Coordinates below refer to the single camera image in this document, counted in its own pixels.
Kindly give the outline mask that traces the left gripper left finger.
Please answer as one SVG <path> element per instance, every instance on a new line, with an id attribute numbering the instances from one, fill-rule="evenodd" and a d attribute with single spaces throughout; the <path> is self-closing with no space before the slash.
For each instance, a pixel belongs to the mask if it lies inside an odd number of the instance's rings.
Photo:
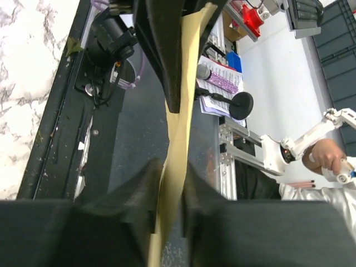
<path id="1" fill-rule="evenodd" d="M 1 202 L 2 266 L 146 266 L 163 164 L 150 160 L 114 191 Z"/>

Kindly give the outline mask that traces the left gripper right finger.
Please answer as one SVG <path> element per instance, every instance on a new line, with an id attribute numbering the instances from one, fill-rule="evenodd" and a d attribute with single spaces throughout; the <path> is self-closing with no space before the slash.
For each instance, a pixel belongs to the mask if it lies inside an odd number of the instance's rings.
<path id="1" fill-rule="evenodd" d="M 182 213 L 190 266 L 355 265 L 355 241 L 325 201 L 227 200 L 189 166 Z"/>

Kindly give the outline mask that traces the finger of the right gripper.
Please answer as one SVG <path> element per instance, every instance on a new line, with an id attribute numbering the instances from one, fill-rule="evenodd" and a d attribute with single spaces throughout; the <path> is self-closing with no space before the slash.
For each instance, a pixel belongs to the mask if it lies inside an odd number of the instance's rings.
<path id="1" fill-rule="evenodd" d="M 180 111 L 183 1 L 134 1 L 137 39 L 162 84 L 168 109 Z"/>
<path id="2" fill-rule="evenodd" d="M 188 37 L 193 38 L 193 44 L 199 44 L 198 57 L 203 54 L 204 47 L 223 8 L 228 3 L 224 1 L 184 1 L 182 17 L 183 47 L 191 43 Z"/>

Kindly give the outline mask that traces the yellow sheet music page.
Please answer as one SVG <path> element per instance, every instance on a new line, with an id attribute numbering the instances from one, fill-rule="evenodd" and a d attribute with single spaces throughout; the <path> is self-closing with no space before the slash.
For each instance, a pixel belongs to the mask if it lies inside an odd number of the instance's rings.
<path id="1" fill-rule="evenodd" d="M 181 41 L 180 112 L 166 113 L 170 143 L 161 173 L 155 232 L 150 238 L 148 266 L 161 265 L 163 250 L 177 217 L 186 177 L 199 44 L 193 44 L 192 37 L 188 37 L 191 43 L 186 44 L 186 47 L 183 47 L 182 38 Z"/>

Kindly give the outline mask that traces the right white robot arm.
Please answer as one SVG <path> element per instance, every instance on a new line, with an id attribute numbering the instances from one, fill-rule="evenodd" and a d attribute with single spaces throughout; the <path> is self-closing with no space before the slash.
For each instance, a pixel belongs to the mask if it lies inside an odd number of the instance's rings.
<path id="1" fill-rule="evenodd" d="M 86 55 L 93 78 L 122 62 L 139 44 L 159 78 L 171 113 L 179 113 L 188 62 L 202 55 L 226 1 L 110 1 L 93 20 Z"/>

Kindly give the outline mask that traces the operator bare hand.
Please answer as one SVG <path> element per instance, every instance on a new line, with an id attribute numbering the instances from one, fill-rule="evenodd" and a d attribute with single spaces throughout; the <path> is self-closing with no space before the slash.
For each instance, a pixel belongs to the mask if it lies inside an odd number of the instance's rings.
<path id="1" fill-rule="evenodd" d="M 316 174 L 321 175 L 324 168 L 338 175 L 341 170 L 341 160 L 346 158 L 346 154 L 334 140 L 321 139 L 305 150 L 302 163 Z"/>

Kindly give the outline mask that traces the red plastic part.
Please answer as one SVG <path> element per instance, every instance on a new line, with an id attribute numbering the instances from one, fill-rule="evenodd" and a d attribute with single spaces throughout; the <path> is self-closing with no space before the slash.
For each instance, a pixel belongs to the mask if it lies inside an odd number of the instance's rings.
<path id="1" fill-rule="evenodd" d="M 264 24 L 264 21 L 260 18 L 258 11 L 256 9 L 249 8 L 246 4 L 243 4 L 242 14 L 244 24 L 247 28 L 255 37 L 260 37 L 260 26 Z"/>

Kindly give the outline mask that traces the silver and purple microphone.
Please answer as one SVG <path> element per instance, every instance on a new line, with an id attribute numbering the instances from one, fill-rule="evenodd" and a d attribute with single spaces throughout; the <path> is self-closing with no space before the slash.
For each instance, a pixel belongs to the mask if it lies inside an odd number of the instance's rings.
<path id="1" fill-rule="evenodd" d="M 238 92 L 238 87 L 235 84 L 233 84 L 223 76 L 219 75 L 218 73 L 213 72 L 211 69 L 208 68 L 207 65 L 198 64 L 196 78 L 199 80 L 204 80 L 227 92 Z"/>

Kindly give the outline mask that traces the blue plastic bin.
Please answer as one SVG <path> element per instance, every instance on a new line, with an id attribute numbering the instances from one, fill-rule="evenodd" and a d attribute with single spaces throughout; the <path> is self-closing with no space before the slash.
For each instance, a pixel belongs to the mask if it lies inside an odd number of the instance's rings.
<path id="1" fill-rule="evenodd" d="M 228 66 L 235 69 L 237 72 L 242 73 L 242 65 L 240 56 L 231 51 L 226 54 L 226 60 L 228 62 Z"/>

